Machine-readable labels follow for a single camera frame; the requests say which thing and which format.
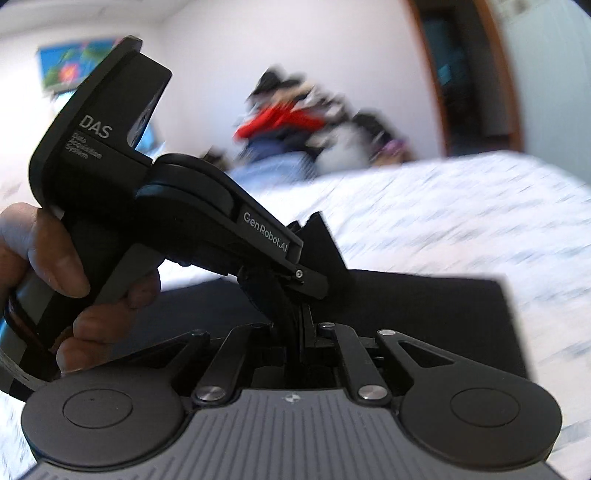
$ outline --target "screw head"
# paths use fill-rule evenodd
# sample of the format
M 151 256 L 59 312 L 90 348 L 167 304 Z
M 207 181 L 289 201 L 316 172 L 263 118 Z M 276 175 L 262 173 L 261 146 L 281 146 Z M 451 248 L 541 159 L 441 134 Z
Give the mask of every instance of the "screw head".
M 388 390 L 381 385 L 365 385 L 357 393 L 365 400 L 381 400 L 388 395 Z
M 203 401 L 216 401 L 221 400 L 226 395 L 226 391 L 222 387 L 217 385 L 207 385 L 201 387 L 195 393 L 195 396 L 199 400 Z

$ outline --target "black mat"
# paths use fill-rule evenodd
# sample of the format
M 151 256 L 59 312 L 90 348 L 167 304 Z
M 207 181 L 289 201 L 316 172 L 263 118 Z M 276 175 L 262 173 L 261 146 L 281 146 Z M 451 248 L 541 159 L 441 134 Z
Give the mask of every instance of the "black mat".
M 497 282 L 352 271 L 353 286 L 312 305 L 314 320 L 351 325 L 362 336 L 390 328 L 472 360 L 527 377 L 511 314 Z M 139 314 L 115 355 L 195 328 L 225 336 L 265 322 L 240 287 L 215 280 L 161 293 Z

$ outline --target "patterned blanket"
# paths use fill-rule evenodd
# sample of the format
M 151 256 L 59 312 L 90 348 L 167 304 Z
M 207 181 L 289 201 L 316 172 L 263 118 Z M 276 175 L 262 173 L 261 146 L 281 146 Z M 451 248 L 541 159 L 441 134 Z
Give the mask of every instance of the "patterned blanket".
M 284 223 L 323 211 L 350 268 L 503 282 L 535 380 L 563 411 L 549 461 L 569 480 L 591 477 L 591 189 L 583 182 L 498 152 L 251 193 Z M 170 262 L 160 270 L 164 289 L 214 276 Z M 0 395 L 0 478 L 32 461 L 21 408 Z

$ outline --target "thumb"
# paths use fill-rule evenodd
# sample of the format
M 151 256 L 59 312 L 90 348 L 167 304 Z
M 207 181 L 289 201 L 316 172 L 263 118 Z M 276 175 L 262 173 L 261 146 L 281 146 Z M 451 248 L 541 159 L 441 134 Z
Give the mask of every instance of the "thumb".
M 29 260 L 55 291 L 75 298 L 88 295 L 90 284 L 72 239 L 50 212 L 25 203 L 11 205 L 0 214 L 0 245 Z

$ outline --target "human hand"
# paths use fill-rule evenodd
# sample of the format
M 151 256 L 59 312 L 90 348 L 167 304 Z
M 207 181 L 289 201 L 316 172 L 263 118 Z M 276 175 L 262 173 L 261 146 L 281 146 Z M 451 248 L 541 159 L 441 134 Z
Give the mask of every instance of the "human hand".
M 53 290 L 73 298 L 88 295 L 90 285 L 63 224 L 50 212 L 17 203 L 0 213 L 0 307 L 29 265 Z M 109 359 L 110 346 L 127 336 L 135 312 L 160 292 L 154 271 L 133 284 L 117 303 L 92 305 L 61 335 L 56 360 L 63 373 L 95 367 Z

